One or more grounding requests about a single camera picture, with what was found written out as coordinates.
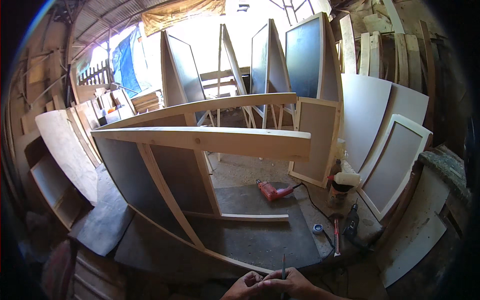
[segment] tan tarp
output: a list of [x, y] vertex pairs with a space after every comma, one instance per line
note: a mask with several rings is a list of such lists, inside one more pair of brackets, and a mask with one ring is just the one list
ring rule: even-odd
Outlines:
[[199, 17], [225, 14], [226, 0], [179, 0], [169, 1], [142, 13], [145, 34], [150, 36], [180, 21]]

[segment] hand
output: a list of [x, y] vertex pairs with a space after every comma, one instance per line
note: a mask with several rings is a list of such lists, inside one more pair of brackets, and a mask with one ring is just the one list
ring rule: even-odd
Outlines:
[[285, 270], [286, 278], [282, 280], [282, 270], [277, 270], [268, 274], [263, 282], [263, 286], [272, 287], [279, 292], [286, 292], [292, 298], [299, 300], [309, 299], [330, 299], [329, 296], [334, 296], [321, 288], [311, 284], [297, 269], [288, 268]]
[[257, 294], [262, 289], [263, 276], [250, 271], [240, 277], [220, 300], [242, 300]]

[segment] blue tarp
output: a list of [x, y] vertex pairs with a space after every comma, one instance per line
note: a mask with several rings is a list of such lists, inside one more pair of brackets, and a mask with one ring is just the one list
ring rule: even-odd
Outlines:
[[[141, 64], [140, 69], [146, 68], [145, 56], [143, 54], [143, 46], [138, 41], [140, 38], [140, 29], [136, 27], [119, 45], [115, 48], [112, 54], [113, 63], [113, 78], [115, 82], [120, 83], [131, 90], [141, 92], [150, 86], [148, 83], [139, 82], [135, 75], [135, 69]], [[142, 59], [135, 60], [135, 52], [141, 51], [140, 57]], [[133, 97], [136, 93], [126, 90], [129, 97]]]

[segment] red power drill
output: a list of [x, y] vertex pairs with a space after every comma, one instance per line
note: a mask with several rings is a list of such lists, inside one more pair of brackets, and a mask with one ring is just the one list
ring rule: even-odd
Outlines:
[[257, 179], [255, 182], [258, 184], [258, 188], [260, 189], [260, 191], [262, 191], [262, 194], [268, 199], [268, 201], [273, 201], [278, 198], [285, 197], [291, 192], [293, 192], [293, 189], [296, 189], [297, 187], [302, 185], [302, 183], [299, 183], [294, 186], [288, 186], [284, 189], [277, 190], [267, 181], [260, 181], [260, 179]]

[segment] tape measure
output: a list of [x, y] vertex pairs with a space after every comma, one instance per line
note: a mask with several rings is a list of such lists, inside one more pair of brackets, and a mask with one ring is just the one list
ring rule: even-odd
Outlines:
[[313, 226], [312, 232], [313, 234], [320, 234], [322, 233], [323, 230], [324, 230], [324, 227], [322, 226], [322, 224], [315, 224]]

